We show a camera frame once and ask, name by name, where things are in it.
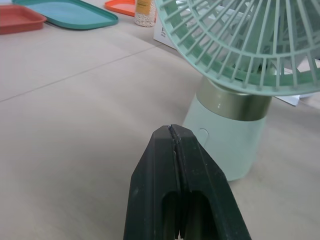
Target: plastic tray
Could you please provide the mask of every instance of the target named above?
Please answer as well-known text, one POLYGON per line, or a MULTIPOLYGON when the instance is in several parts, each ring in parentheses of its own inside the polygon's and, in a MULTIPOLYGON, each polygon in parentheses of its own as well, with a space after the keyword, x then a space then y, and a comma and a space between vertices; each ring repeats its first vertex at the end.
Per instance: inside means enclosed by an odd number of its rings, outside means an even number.
POLYGON ((135 0, 111 0, 104 4, 104 7, 109 11, 125 14, 134 17, 136 11, 135 0))
POLYGON ((13 0, 46 16, 59 27, 88 30, 115 25, 118 17, 111 12, 81 0, 13 0))
POLYGON ((47 19, 24 6, 0 5, 0 34, 42 29, 47 19))

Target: red tray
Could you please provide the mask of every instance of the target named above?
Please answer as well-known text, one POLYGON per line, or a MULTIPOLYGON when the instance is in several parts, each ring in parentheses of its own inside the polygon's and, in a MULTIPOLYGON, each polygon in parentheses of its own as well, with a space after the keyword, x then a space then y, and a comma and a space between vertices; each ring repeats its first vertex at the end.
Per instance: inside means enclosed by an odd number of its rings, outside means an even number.
POLYGON ((125 14, 134 17, 136 12, 135 0, 111 0, 104 4, 104 7, 112 12, 125 14))
POLYGON ((0 5, 0 34, 42 29, 46 17, 20 5, 0 5))

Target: teal tray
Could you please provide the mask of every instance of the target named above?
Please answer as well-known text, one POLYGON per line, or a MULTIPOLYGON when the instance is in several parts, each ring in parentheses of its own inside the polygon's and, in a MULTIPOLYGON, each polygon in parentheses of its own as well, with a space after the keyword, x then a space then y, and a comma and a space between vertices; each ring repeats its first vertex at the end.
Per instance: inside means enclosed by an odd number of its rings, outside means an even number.
POLYGON ((44 15, 49 23, 59 27, 88 30, 107 27, 118 23, 111 12, 80 0, 13 0, 44 15))

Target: jar with white beads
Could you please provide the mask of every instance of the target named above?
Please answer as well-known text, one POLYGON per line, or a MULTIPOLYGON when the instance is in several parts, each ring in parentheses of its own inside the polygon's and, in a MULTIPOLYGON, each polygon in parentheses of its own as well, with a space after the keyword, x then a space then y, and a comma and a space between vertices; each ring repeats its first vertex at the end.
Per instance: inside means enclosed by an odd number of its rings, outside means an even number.
POLYGON ((139 26, 153 27, 155 20, 155 0, 136 0, 134 22, 139 26))

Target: desk fan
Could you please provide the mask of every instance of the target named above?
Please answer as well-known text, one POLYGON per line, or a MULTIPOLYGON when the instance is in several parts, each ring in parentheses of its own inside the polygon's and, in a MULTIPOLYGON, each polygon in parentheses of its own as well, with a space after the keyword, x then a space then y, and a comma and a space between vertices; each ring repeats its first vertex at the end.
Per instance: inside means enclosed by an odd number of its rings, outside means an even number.
POLYGON ((183 126, 229 181, 255 156, 272 96, 320 91, 320 0, 156 0, 181 55, 203 75, 183 126), (307 62, 308 70, 300 64, 307 62))

